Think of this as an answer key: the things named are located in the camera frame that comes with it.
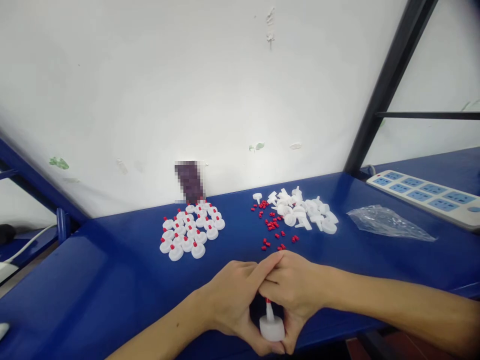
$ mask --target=electrical outlet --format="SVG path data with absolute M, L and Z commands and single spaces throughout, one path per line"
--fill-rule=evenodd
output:
M 403 186 L 402 184 L 395 184 L 393 186 L 390 186 L 390 189 L 393 191 L 396 191 L 397 193 L 403 194 L 404 192 L 407 192 L 408 190 L 411 190 L 410 187 L 408 186 Z
M 396 172 L 389 172 L 387 175 L 383 176 L 392 180 L 397 180 L 400 179 L 403 175 L 397 174 Z
M 428 185 L 425 185 L 424 187 L 421 187 L 420 190 L 424 190 L 427 193 L 432 193 L 432 194 L 438 195 L 438 194 L 443 193 L 447 189 L 444 188 L 444 187 L 437 186 L 437 185 L 428 184 Z
M 386 178 L 383 178 L 383 177 L 379 177 L 377 180 L 374 180 L 373 181 L 375 184 L 378 184 L 378 185 L 382 185 L 382 186 L 385 186 L 387 184 L 390 184 L 391 181 L 386 179 Z
M 450 201 L 442 200 L 442 199 L 436 199 L 433 200 L 432 202 L 429 202 L 428 205 L 432 205 L 433 207 L 443 210 L 445 212 L 452 211 L 453 209 L 458 208 L 458 205 L 455 205 L 454 203 L 451 203 Z
M 447 195 L 443 196 L 445 199 L 450 199 L 459 204 L 468 204 L 469 202 L 475 200 L 474 197 L 462 194 L 460 192 L 452 191 Z
M 415 199 L 415 200 L 418 200 L 418 201 L 425 201 L 425 200 L 428 200 L 432 197 L 432 195 L 429 195 L 429 194 L 426 194 L 424 192 L 421 192 L 421 191 L 412 191 L 411 193 L 407 194 L 408 197 L 412 198 L 412 199 Z
M 402 184 L 411 186 L 412 188 L 417 187 L 418 185 L 423 184 L 423 183 L 424 183 L 423 181 L 420 181 L 420 180 L 417 180 L 417 179 L 414 179 L 414 178 L 411 178 L 411 177 L 406 178 L 405 180 L 402 181 Z

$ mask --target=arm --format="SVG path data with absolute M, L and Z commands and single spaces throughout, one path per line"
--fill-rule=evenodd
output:
M 458 356 L 476 355 L 478 302 L 422 285 L 353 274 L 283 252 L 259 291 L 284 307 L 283 342 L 289 354 L 305 322 L 327 307 L 382 320 Z
M 237 336 L 261 356 L 271 352 L 284 354 L 281 342 L 269 342 L 260 335 L 249 308 L 259 286 L 282 256 L 275 252 L 259 264 L 229 262 L 209 283 L 192 292 L 108 359 L 174 359 L 207 330 Z

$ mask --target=blue table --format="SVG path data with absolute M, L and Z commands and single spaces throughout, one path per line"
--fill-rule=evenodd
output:
M 252 194 L 264 196 L 300 186 L 306 199 L 320 195 L 339 218 L 335 235 L 282 224 L 286 237 L 268 232 Z M 195 260 L 171 262 L 158 247 L 163 216 L 178 204 L 88 221 L 18 286 L 0 299 L 0 321 L 11 324 L 0 342 L 0 359 L 103 359 L 208 282 L 228 261 L 261 261 L 280 242 L 307 259 L 347 271 L 424 284 L 466 297 L 480 295 L 480 241 L 453 224 L 416 209 L 344 173 L 212 196 L 226 227 Z M 414 222 L 436 242 L 391 238 L 360 231 L 346 215 L 380 204 Z M 292 244 L 293 235 L 300 241 Z M 261 251 L 262 239 L 272 243 Z M 265 303 L 254 301 L 257 317 Z M 352 313 L 322 309 L 304 327 L 300 348 L 383 326 Z M 242 340 L 210 331 L 179 359 L 251 359 Z

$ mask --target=hand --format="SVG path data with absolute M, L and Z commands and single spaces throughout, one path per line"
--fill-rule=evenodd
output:
M 259 264 L 230 261 L 209 283 L 198 289 L 203 308 L 210 310 L 209 328 L 238 336 L 260 356 L 271 352 L 284 354 L 282 343 L 265 340 L 250 318 L 250 304 L 260 284 L 281 259 L 282 252 L 278 251 Z
M 329 289 L 331 269 L 314 264 L 287 250 L 266 277 L 260 294 L 283 306 L 285 339 L 282 343 L 288 354 L 293 354 L 300 331 L 308 319 L 328 304 L 332 298 Z

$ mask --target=plastic bag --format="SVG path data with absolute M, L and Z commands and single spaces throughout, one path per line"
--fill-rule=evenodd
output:
M 434 242 L 437 240 L 414 223 L 399 216 L 395 211 L 371 205 L 347 212 L 360 230 L 395 238 L 410 238 Z

